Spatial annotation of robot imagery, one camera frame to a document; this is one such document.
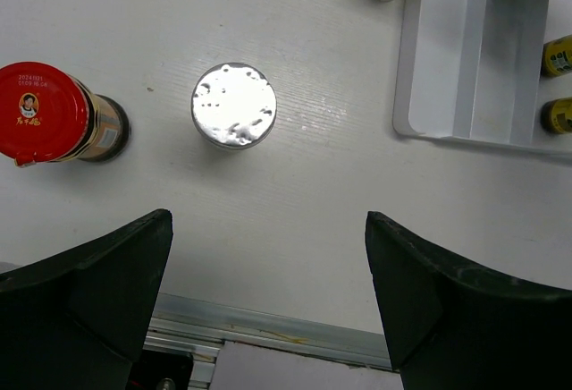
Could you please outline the red-lid chili sauce jar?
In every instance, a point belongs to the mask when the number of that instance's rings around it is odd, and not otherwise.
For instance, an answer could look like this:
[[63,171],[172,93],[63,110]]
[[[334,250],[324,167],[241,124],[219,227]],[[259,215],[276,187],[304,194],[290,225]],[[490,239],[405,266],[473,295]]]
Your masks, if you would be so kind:
[[123,107],[70,74],[40,62],[1,68],[1,154],[18,167],[106,162],[129,139]]

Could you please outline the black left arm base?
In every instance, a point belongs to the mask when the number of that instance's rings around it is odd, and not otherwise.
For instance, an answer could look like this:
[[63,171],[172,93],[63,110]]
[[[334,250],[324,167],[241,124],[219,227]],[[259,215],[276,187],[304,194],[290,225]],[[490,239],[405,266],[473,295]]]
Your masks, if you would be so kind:
[[193,370],[191,354],[144,350],[130,369],[126,389],[187,389]]

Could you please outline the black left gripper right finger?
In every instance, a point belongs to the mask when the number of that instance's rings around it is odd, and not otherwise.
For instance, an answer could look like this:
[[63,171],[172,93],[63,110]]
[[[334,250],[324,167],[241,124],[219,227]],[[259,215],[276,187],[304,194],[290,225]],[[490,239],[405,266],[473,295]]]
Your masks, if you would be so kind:
[[571,293],[480,265],[369,212],[366,254],[407,389],[568,389]]

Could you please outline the small yellow-label bottle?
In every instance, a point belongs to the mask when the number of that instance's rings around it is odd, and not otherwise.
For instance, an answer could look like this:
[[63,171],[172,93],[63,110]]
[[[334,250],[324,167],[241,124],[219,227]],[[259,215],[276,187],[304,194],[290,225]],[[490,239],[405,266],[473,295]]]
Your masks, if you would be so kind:
[[545,103],[541,109],[540,123],[542,128],[555,135],[570,134],[572,98],[559,98]]
[[567,35],[544,44],[541,75],[555,78],[571,73],[572,36]]

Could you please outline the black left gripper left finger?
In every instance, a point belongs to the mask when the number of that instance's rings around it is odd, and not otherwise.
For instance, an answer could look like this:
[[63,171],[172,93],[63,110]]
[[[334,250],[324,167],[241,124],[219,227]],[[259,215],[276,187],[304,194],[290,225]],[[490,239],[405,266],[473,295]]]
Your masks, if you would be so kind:
[[139,359],[173,238],[157,209],[1,276],[3,389],[123,389]]

